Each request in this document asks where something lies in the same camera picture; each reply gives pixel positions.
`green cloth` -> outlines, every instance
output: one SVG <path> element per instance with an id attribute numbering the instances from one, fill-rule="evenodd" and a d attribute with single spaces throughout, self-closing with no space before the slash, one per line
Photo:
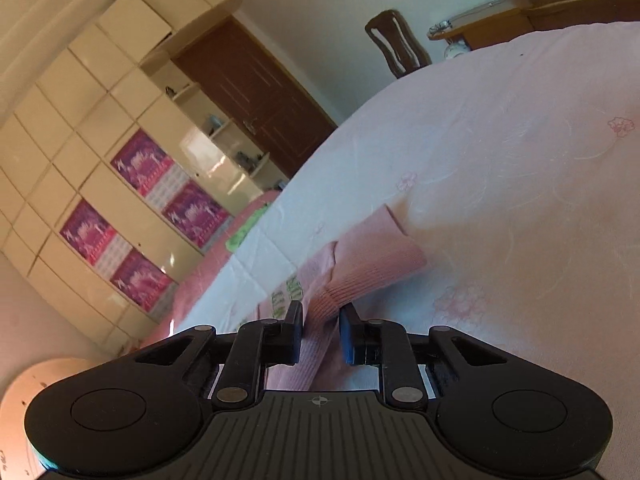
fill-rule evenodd
<path id="1" fill-rule="evenodd" d="M 229 240 L 226 241 L 226 250 L 230 253 L 235 253 L 238 250 L 238 247 L 244 242 L 244 239 L 249 234 L 249 231 L 258 223 L 258 220 L 267 212 L 271 204 L 265 204 L 260 209 L 256 209 L 254 213 L 249 216 L 242 227 L 232 235 Z"/>

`ribbed black surface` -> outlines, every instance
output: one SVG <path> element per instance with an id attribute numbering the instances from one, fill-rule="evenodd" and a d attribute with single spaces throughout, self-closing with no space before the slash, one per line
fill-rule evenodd
<path id="1" fill-rule="evenodd" d="M 57 474 L 46 476 L 46 480 L 63 478 Z M 187 453 L 139 478 L 490 480 L 498 477 L 477 471 L 453 456 L 421 415 L 390 410 L 372 392 L 267 392 L 254 408 L 215 416 Z M 585 472 L 574 478 L 598 477 Z"/>

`door handle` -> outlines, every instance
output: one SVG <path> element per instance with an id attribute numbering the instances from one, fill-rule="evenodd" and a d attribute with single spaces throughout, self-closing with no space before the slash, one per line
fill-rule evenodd
<path id="1" fill-rule="evenodd" d="M 249 130 L 249 133 L 252 134 L 252 136 L 255 135 L 255 128 L 254 128 L 254 123 L 255 123 L 255 119 L 251 120 L 251 121 L 242 121 L 242 124 L 244 124 L 244 127 Z"/>

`bed sheet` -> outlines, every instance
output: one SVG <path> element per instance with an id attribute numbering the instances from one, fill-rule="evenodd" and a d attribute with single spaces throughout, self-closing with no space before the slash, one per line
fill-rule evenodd
<path id="1" fill-rule="evenodd" d="M 381 204 L 430 262 L 361 300 L 448 324 L 586 384 L 614 434 L 599 471 L 640 478 L 640 24 L 534 32 L 407 76 L 324 143 L 181 328 L 230 332 Z M 344 388 L 375 386 L 354 369 Z"/>

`crosshair logo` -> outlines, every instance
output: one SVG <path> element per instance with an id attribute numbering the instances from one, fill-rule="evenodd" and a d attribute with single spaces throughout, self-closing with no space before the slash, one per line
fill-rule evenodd
<path id="1" fill-rule="evenodd" d="M 331 401 L 326 397 L 323 397 L 322 395 L 318 395 L 317 397 L 311 399 L 309 402 L 314 403 L 318 408 L 320 408 L 321 406 L 324 406 L 326 403 Z"/>

